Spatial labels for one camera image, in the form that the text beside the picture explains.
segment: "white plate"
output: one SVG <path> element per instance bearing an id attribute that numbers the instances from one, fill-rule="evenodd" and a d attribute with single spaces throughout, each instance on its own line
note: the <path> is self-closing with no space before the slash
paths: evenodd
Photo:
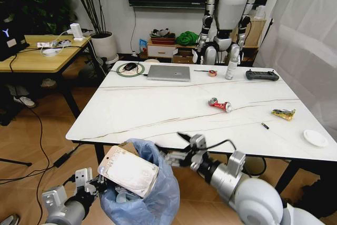
<path id="1" fill-rule="evenodd" d="M 325 147 L 329 144 L 327 139 L 319 132 L 307 129 L 304 130 L 303 135 L 308 142 L 317 147 Z"/>

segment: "green cloth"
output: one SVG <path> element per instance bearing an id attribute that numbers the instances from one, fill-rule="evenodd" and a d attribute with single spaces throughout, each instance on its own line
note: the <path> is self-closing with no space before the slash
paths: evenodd
<path id="1" fill-rule="evenodd" d="M 183 46 L 188 46 L 194 45 L 197 39 L 198 35 L 196 33 L 186 31 L 185 33 L 179 35 L 177 39 L 175 39 L 175 42 Z"/>

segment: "silver laptop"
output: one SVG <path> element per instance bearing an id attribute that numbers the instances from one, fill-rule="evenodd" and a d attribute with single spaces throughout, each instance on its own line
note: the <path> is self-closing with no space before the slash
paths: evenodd
<path id="1" fill-rule="evenodd" d="M 150 70 L 148 71 L 147 79 L 189 82 L 191 80 L 190 67 L 151 65 Z"/>

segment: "white table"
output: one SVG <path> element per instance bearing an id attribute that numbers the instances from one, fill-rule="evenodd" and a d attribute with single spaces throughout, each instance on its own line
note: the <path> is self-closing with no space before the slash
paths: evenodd
<path id="1" fill-rule="evenodd" d="M 124 63 L 118 61 L 113 70 Z M 147 73 L 156 63 L 141 64 Z M 249 68 L 239 67 L 229 81 L 224 78 L 226 66 L 183 66 L 190 67 L 191 82 L 151 81 L 142 75 L 122 77 L 110 72 L 66 138 L 87 144 L 119 144 L 138 138 L 182 149 L 187 143 L 176 134 L 179 131 L 204 134 L 208 146 L 231 139 L 247 155 L 337 161 L 337 143 L 281 77 L 275 82 L 250 81 L 245 76 Z M 194 71 L 209 69 L 218 70 L 218 75 L 210 77 L 206 72 Z M 226 113 L 210 107 L 207 101 L 212 97 L 220 103 L 231 102 L 234 110 Z M 296 109 L 296 113 L 288 122 L 271 114 L 273 109 Z M 311 145 L 303 137 L 305 129 L 320 132 L 329 145 Z M 211 151 L 232 153 L 233 148 L 226 143 Z"/>

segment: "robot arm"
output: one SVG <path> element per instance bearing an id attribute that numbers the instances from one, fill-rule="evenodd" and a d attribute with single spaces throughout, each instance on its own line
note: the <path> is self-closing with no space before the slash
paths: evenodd
<path id="1" fill-rule="evenodd" d="M 98 176 L 93 179 L 91 168 L 77 170 L 73 177 L 76 190 L 74 196 L 69 199 L 63 185 L 53 187 L 42 194 L 48 211 L 46 224 L 80 225 L 98 193 L 106 190 L 104 177 Z"/>
<path id="2" fill-rule="evenodd" d="M 240 47 L 240 59 L 243 58 L 242 48 L 243 48 L 244 42 L 246 40 L 246 37 L 245 37 L 246 28 L 247 28 L 247 25 L 249 24 L 249 22 L 251 21 L 251 18 L 248 16 L 248 13 L 253 8 L 254 3 L 255 3 L 255 0 L 248 0 L 247 1 L 247 4 L 246 4 L 245 9 L 243 11 L 243 15 L 242 15 L 242 17 L 240 19 L 240 22 L 239 22 L 239 31 L 237 33 L 236 43 Z"/>
<path id="3" fill-rule="evenodd" d="M 242 173 L 244 153 L 235 150 L 228 163 L 224 164 L 209 157 L 203 135 L 179 135 L 187 140 L 189 145 L 184 152 L 165 154 L 167 163 L 172 166 L 188 166 L 196 171 L 208 184 L 216 188 L 223 201 L 238 213 L 244 224 L 323 224 L 310 213 L 282 202 L 277 191 L 267 182 L 255 178 L 248 179 Z M 75 195 L 70 198 L 67 198 L 63 186 L 51 188 L 42 194 L 48 210 L 46 225 L 81 225 L 97 195 L 107 189 L 105 178 L 99 176 L 93 179 L 91 168 L 76 171 L 74 179 Z"/>
<path id="4" fill-rule="evenodd" d="M 196 48 L 198 52 L 198 58 L 194 59 L 194 62 L 197 62 L 200 64 L 201 62 L 201 55 L 204 55 L 203 48 L 206 45 L 206 40 L 208 38 L 208 34 L 213 22 L 214 17 L 214 11 L 215 11 L 215 0 L 207 0 L 206 1 L 206 7 L 205 7 L 205 13 L 202 18 L 202 30 L 200 33 L 200 40 L 199 44 Z"/>
<path id="5" fill-rule="evenodd" d="M 228 163 L 224 164 L 209 157 L 203 135 L 197 134 L 193 137 L 180 133 L 179 135 L 190 143 L 184 149 L 187 153 L 168 153 L 165 157 L 167 162 L 174 166 L 190 166 L 208 184 L 216 188 L 223 201 L 238 213 L 244 224 L 323 224 L 310 213 L 283 202 L 278 192 L 267 182 L 247 178 L 242 173 L 244 153 L 235 150 Z"/>

